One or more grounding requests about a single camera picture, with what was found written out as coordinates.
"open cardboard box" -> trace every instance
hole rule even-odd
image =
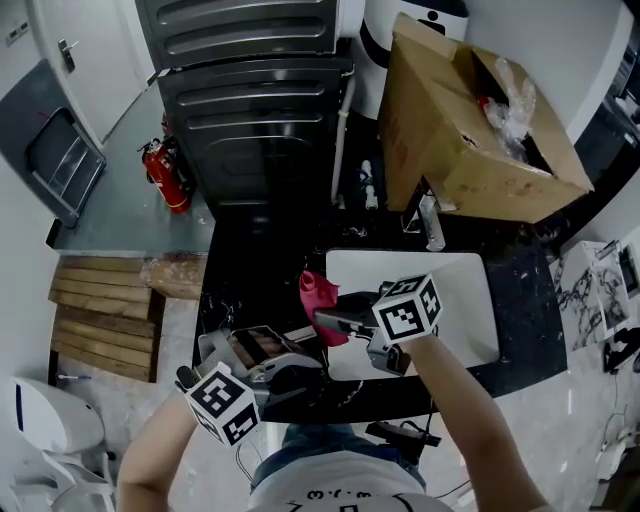
[[[536,88],[529,164],[508,157],[479,96],[508,103],[497,55],[399,14],[380,110],[388,208],[404,211],[424,176],[447,213],[538,222],[593,190],[553,109]],[[511,65],[516,87],[527,77]]]

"red fire extinguisher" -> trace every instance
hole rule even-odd
[[[175,162],[160,139],[153,139],[142,148],[142,164],[147,176],[158,186],[173,213],[184,213],[191,206],[191,200],[185,190]]]

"wooden pallet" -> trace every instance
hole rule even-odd
[[[62,258],[49,300],[96,313],[162,323],[164,297],[141,281],[142,265],[142,260],[120,258]]]
[[[155,382],[165,298],[140,280],[142,260],[62,258],[49,300],[51,348],[96,368]]]

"plastic bag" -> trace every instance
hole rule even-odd
[[[526,78],[522,90],[516,88],[513,72],[509,63],[502,57],[496,60],[496,69],[507,88],[509,105],[497,103],[488,98],[484,104],[487,120],[496,130],[500,145],[511,158],[527,162],[526,150],[522,141],[531,131],[529,123],[536,108],[536,88]]]

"white t-shirt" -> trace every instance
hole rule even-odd
[[[256,487],[249,498],[249,509],[451,512],[444,503],[426,496],[416,479],[395,462],[350,451],[305,457],[285,466]]]

